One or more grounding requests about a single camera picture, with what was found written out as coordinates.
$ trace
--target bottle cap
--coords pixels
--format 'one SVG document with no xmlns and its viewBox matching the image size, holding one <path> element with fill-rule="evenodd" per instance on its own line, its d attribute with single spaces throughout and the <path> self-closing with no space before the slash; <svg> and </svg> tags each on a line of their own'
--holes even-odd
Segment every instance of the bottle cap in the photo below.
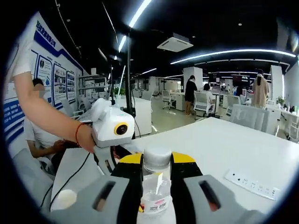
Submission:
<svg viewBox="0 0 299 224">
<path fill-rule="evenodd" d="M 144 167 L 153 172 L 159 172 L 170 164 L 171 150 L 165 147 L 149 147 L 144 150 Z"/>
</svg>

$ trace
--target hand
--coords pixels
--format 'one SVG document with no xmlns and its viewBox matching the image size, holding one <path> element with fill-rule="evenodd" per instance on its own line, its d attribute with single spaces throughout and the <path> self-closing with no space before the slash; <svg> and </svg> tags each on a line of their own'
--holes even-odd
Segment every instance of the hand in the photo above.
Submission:
<svg viewBox="0 0 299 224">
<path fill-rule="evenodd" d="M 93 147 L 95 146 L 95 143 L 93 141 L 91 127 L 81 125 L 77 133 L 77 140 L 82 148 L 93 154 Z"/>
<path fill-rule="evenodd" d="M 58 153 L 64 149 L 64 141 L 63 140 L 58 140 L 54 143 L 52 146 L 52 150 L 54 153 Z"/>
</svg>

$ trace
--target ceiling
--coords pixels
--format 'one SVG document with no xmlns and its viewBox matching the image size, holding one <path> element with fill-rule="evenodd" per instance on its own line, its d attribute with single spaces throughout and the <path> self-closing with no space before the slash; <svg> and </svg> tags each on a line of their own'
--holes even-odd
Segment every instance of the ceiling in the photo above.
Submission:
<svg viewBox="0 0 299 224">
<path fill-rule="evenodd" d="M 171 62 L 186 57 L 231 49 L 278 49 L 292 53 L 290 39 L 288 36 L 282 37 L 277 22 L 280 21 L 286 30 L 299 30 L 295 23 L 295 19 L 298 20 L 296 7 L 288 1 L 274 5 L 260 0 L 245 0 L 242 3 L 229 0 L 217 4 L 200 0 L 152 0 L 134 28 L 130 28 L 128 24 L 143 0 L 57 1 L 75 44 L 63 26 L 54 0 L 41 8 L 41 14 L 58 40 L 87 71 L 96 67 L 98 73 L 108 75 L 109 65 L 117 55 L 120 66 L 114 65 L 114 73 L 121 74 L 122 66 L 127 64 L 128 41 L 120 53 L 118 46 L 123 35 L 128 34 L 131 37 L 132 75 L 157 68 L 142 77 L 180 75 L 182 69 L 189 66 L 203 68 L 204 73 L 256 69 L 269 73 L 273 64 L 270 62 L 209 62 L 224 59 L 266 59 L 292 66 L 297 60 L 272 53 L 242 52 L 207 56 L 170 65 Z M 189 38 L 194 46 L 178 53 L 157 49 L 172 33 Z M 99 49 L 108 58 L 107 62 Z M 288 66 L 284 64 L 282 67 L 285 72 Z"/>
</svg>

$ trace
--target electrical outlet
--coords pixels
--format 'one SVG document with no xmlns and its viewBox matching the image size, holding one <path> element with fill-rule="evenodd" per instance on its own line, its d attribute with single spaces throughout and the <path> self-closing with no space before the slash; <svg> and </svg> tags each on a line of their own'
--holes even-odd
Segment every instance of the electrical outlet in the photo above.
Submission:
<svg viewBox="0 0 299 224">
<path fill-rule="evenodd" d="M 240 172 L 235 172 L 229 170 L 225 175 L 225 179 L 231 181 L 232 183 L 252 192 L 262 197 L 266 197 L 273 201 L 276 201 L 280 190 L 274 187 L 269 187 L 259 181 L 249 178 L 247 175 L 241 174 Z"/>
</svg>

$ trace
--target air conditioner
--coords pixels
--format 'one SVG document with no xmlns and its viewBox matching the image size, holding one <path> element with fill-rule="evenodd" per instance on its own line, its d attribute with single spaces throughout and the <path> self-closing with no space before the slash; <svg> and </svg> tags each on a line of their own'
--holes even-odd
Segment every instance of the air conditioner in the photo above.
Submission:
<svg viewBox="0 0 299 224">
<path fill-rule="evenodd" d="M 193 44 L 189 43 L 188 38 L 173 34 L 171 38 L 161 43 L 157 48 L 173 52 L 180 52 L 190 47 L 193 47 Z"/>
</svg>

